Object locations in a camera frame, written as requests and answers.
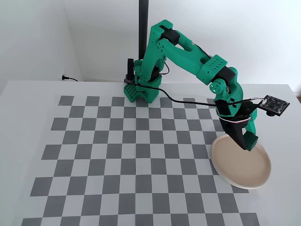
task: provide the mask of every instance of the gray square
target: gray square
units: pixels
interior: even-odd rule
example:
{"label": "gray square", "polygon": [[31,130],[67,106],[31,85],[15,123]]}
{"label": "gray square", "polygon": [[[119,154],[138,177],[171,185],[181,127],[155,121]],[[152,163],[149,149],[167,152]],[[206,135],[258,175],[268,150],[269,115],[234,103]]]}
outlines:
{"label": "gray square", "polygon": [[177,131],[178,144],[191,144],[189,131]]}
{"label": "gray square", "polygon": [[196,175],[197,168],[194,159],[180,159],[183,175]]}
{"label": "gray square", "polygon": [[221,213],[206,213],[206,220],[208,226],[225,226]]}
{"label": "gray square", "polygon": [[136,130],[123,131],[122,143],[123,144],[135,144],[136,143]]}
{"label": "gray square", "polygon": [[188,214],[171,214],[171,224],[172,226],[189,226]]}
{"label": "gray square", "polygon": [[135,225],[137,226],[153,226],[154,220],[152,214],[136,214]]}
{"label": "gray square", "polygon": [[59,106],[71,106],[73,102],[74,96],[61,96]]}
{"label": "gray square", "polygon": [[149,119],[136,119],[136,130],[150,130]]}
{"label": "gray square", "polygon": [[151,159],[151,174],[166,175],[166,163],[165,159]]}
{"label": "gray square", "polygon": [[109,131],[95,131],[93,144],[107,144],[109,139]]}
{"label": "gray square", "polygon": [[222,213],[238,213],[234,194],[219,193],[218,199],[220,200]]}
{"label": "gray square", "polygon": [[211,114],[209,109],[198,109],[199,119],[211,119]]}
{"label": "gray square", "polygon": [[95,130],[96,119],[92,118],[83,118],[80,130]]}
{"label": "gray square", "polygon": [[202,131],[201,122],[197,119],[188,119],[188,128],[189,131]]}
{"label": "gray square", "polygon": [[214,140],[217,138],[216,132],[213,131],[203,131],[203,135],[204,135],[206,145],[211,145],[214,142]]}
{"label": "gray square", "polygon": [[135,107],[124,107],[123,117],[125,119],[135,119],[136,118],[136,108]]}
{"label": "gray square", "polygon": [[151,193],[151,175],[136,175],[136,193]]}
{"label": "gray square", "polygon": [[121,159],[122,144],[108,144],[107,159]]}
{"label": "gray square", "polygon": [[103,177],[103,194],[118,194],[120,175],[106,175]]}
{"label": "gray square", "polygon": [[91,159],[88,176],[104,175],[105,159]]}
{"label": "gray square", "polygon": [[85,195],[81,215],[82,216],[99,215],[101,203],[102,203],[101,194]]}
{"label": "gray square", "polygon": [[174,119],[186,119],[185,108],[173,108]]}
{"label": "gray square", "polygon": [[161,108],[150,107],[149,108],[149,118],[150,119],[161,119]]}
{"label": "gray square", "polygon": [[260,226],[256,213],[240,213],[243,226]]}
{"label": "gray square", "polygon": [[206,145],[192,145],[195,159],[209,159]]}
{"label": "gray square", "polygon": [[167,97],[162,97],[160,98],[160,107],[172,108],[173,107],[172,101]]}
{"label": "gray square", "polygon": [[48,196],[52,178],[35,178],[30,196]]}
{"label": "gray square", "polygon": [[118,214],[135,214],[135,194],[119,194]]}
{"label": "gray square", "polygon": [[70,177],[74,160],[58,160],[54,177]]}
{"label": "gray square", "polygon": [[110,118],[111,117],[111,107],[98,107],[97,118]]}
{"label": "gray square", "polygon": [[123,119],[110,119],[110,130],[123,130]]}
{"label": "gray square", "polygon": [[148,107],[149,103],[147,103],[147,101],[143,98],[137,98],[136,99],[136,107]]}
{"label": "gray square", "polygon": [[170,213],[168,193],[152,194],[153,213]]}
{"label": "gray square", "polygon": [[174,119],[162,119],[163,130],[175,130]]}
{"label": "gray square", "polygon": [[205,213],[201,193],[186,193],[188,213]]}
{"label": "gray square", "polygon": [[58,159],[61,147],[61,145],[46,145],[42,156],[42,160]]}
{"label": "gray square", "polygon": [[150,144],[136,144],[136,158],[150,158],[151,145]]}
{"label": "gray square", "polygon": [[248,189],[242,189],[231,185],[233,193],[249,193]]}
{"label": "gray square", "polygon": [[60,226],[79,226],[80,216],[62,217]]}
{"label": "gray square", "polygon": [[51,130],[66,130],[68,118],[54,118]]}
{"label": "gray square", "polygon": [[179,159],[179,147],[176,144],[164,145],[166,159]]}
{"label": "gray square", "polygon": [[85,194],[87,177],[71,177],[67,195]]}
{"label": "gray square", "polygon": [[84,117],[84,106],[72,106],[69,114],[69,118],[83,118]]}
{"label": "gray square", "polygon": [[151,130],[150,131],[151,144],[163,144],[163,131]]}
{"label": "gray square", "polygon": [[199,186],[201,193],[216,193],[216,187],[214,178],[211,175],[199,175],[198,176]]}
{"label": "gray square", "polygon": [[92,145],[77,145],[75,159],[90,159]]}
{"label": "gray square", "polygon": [[121,159],[121,175],[136,174],[136,159]]}
{"label": "gray square", "polygon": [[[183,98],[183,101],[196,102],[195,98]],[[196,104],[184,104],[184,108],[197,108]]]}
{"label": "gray square", "polygon": [[98,106],[99,97],[87,97],[86,106]]}
{"label": "gray square", "polygon": [[42,218],[24,218],[21,226],[40,226]]}
{"label": "gray square", "polygon": [[112,97],[112,106],[124,107],[124,97]]}
{"label": "gray square", "polygon": [[182,175],[168,175],[168,192],[169,193],[184,193],[184,183]]}
{"label": "gray square", "polygon": [[66,131],[63,139],[63,145],[75,145],[79,141],[80,131]]}
{"label": "gray square", "polygon": [[118,215],[99,216],[99,226],[117,226]]}
{"label": "gray square", "polygon": [[66,196],[48,196],[43,217],[61,217]]}

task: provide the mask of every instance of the white square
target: white square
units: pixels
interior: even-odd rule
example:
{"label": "white square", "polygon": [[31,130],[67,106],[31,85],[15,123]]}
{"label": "white square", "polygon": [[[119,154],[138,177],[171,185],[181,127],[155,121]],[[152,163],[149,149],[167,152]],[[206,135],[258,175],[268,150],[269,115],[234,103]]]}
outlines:
{"label": "white square", "polygon": [[85,194],[102,194],[103,176],[89,176],[87,178]]}
{"label": "white square", "polygon": [[136,119],[123,119],[123,130],[136,130]]}
{"label": "white square", "polygon": [[136,144],[122,144],[122,159],[134,159],[136,158]]}
{"label": "white square", "polygon": [[164,159],[164,144],[150,144],[150,157],[153,159]]}
{"label": "white square", "polygon": [[100,215],[118,214],[119,194],[103,194]]}
{"label": "white square", "polygon": [[177,144],[178,138],[176,131],[164,130],[163,131],[164,144]]}
{"label": "white square", "polygon": [[149,130],[136,131],[136,143],[137,144],[149,144],[150,143],[150,131]]}
{"label": "white square", "polygon": [[221,213],[220,201],[217,193],[202,193],[205,213]]}
{"label": "white square", "polygon": [[231,185],[219,175],[213,175],[217,193],[233,193]]}
{"label": "white square", "polygon": [[72,177],[87,176],[89,171],[90,160],[89,159],[75,159],[73,162]]}
{"label": "white square", "polygon": [[194,159],[192,145],[179,144],[178,147],[180,159]]}
{"label": "white square", "polygon": [[80,216],[84,195],[67,195],[63,210],[63,217]]}
{"label": "white square", "polygon": [[189,131],[191,143],[193,145],[204,145],[205,139],[202,131]]}
{"label": "white square", "polygon": [[67,195],[70,177],[54,177],[52,179],[49,196]]}
{"label": "white square", "polygon": [[97,118],[98,107],[97,106],[85,106],[84,118]]}
{"label": "white square", "polygon": [[152,193],[136,194],[136,214],[152,213]]}
{"label": "white square", "polygon": [[122,137],[122,130],[110,130],[108,144],[122,144]]}
{"label": "white square", "polygon": [[120,175],[121,159],[106,159],[104,174],[105,175]]}
{"label": "white square", "polygon": [[78,144],[92,144],[94,139],[94,130],[81,130],[79,133]]}
{"label": "white square", "polygon": [[151,159],[136,159],[136,175],[151,175]]}
{"label": "white square", "polygon": [[174,119],[174,111],[172,108],[161,108],[162,119]]}
{"label": "white square", "polygon": [[149,119],[150,130],[162,131],[162,120],[161,119]]}
{"label": "white square", "polygon": [[175,119],[175,130],[177,131],[189,131],[188,123],[186,119]]}
{"label": "white square", "polygon": [[111,107],[111,118],[123,119],[124,107]]}
{"label": "white square", "polygon": [[135,193],[136,175],[120,175],[119,193]]}
{"label": "white square", "polygon": [[92,144],[91,159],[106,159],[107,144]]}
{"label": "white square", "polygon": [[212,175],[209,159],[195,159],[198,175]]}
{"label": "white square", "polygon": [[197,108],[185,108],[187,119],[199,119]]}
{"label": "white square", "polygon": [[170,213],[187,213],[185,193],[169,193]]}
{"label": "white square", "polygon": [[109,130],[110,119],[96,119],[95,130]]}
{"label": "white square", "polygon": [[149,118],[149,108],[148,107],[136,107],[136,118]]}
{"label": "white square", "polygon": [[197,175],[183,175],[185,193],[201,193]]}
{"label": "white square", "polygon": [[81,129],[82,118],[69,118],[66,130],[79,131]]}
{"label": "white square", "polygon": [[77,145],[62,145],[58,159],[74,159]]}
{"label": "white square", "polygon": [[201,119],[202,131],[215,131],[212,119]]}

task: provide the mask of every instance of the black cable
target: black cable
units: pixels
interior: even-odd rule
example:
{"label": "black cable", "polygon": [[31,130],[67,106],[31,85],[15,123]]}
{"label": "black cable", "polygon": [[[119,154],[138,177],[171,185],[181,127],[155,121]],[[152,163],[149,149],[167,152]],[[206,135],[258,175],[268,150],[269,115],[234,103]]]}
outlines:
{"label": "black cable", "polygon": [[[175,100],[175,99],[172,99],[168,93],[166,93],[165,90],[163,89],[160,89],[160,88],[155,88],[155,87],[149,87],[149,86],[143,86],[143,85],[140,85],[140,84],[136,84],[136,83],[133,83],[127,79],[124,79],[124,82],[127,83],[127,84],[132,84],[132,85],[135,85],[135,86],[139,86],[139,87],[142,87],[142,88],[147,88],[147,89],[155,89],[155,90],[159,90],[163,93],[165,93],[165,95],[172,101],[174,102],[177,102],[177,103],[183,103],[183,104],[195,104],[195,105],[205,105],[205,106],[211,106],[211,107],[216,107],[217,105],[216,104],[208,104],[208,103],[201,103],[201,102],[193,102],[193,101],[181,101],[181,100]],[[227,106],[230,106],[230,105],[236,105],[236,104],[240,104],[240,103],[243,103],[243,102],[247,102],[247,101],[251,101],[252,98],[250,99],[245,99],[245,100],[241,100],[241,101],[236,101],[236,102],[232,102],[232,103],[226,103],[226,104],[219,104],[218,106],[221,106],[221,105],[227,105]]]}

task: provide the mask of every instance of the black pole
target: black pole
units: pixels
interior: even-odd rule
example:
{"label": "black pole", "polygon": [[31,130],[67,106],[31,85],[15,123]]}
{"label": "black pole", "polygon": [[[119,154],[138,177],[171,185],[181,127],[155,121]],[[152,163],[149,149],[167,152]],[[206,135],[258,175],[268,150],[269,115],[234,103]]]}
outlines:
{"label": "black pole", "polygon": [[144,58],[147,41],[149,0],[139,0],[139,60]]}

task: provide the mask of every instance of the checkerboard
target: checkerboard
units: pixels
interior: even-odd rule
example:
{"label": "checkerboard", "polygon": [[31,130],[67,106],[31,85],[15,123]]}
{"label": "checkerboard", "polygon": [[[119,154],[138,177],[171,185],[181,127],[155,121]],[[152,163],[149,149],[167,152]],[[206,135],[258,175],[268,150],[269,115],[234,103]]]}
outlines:
{"label": "checkerboard", "polygon": [[214,107],[61,96],[54,112],[21,226],[259,226],[212,166]]}

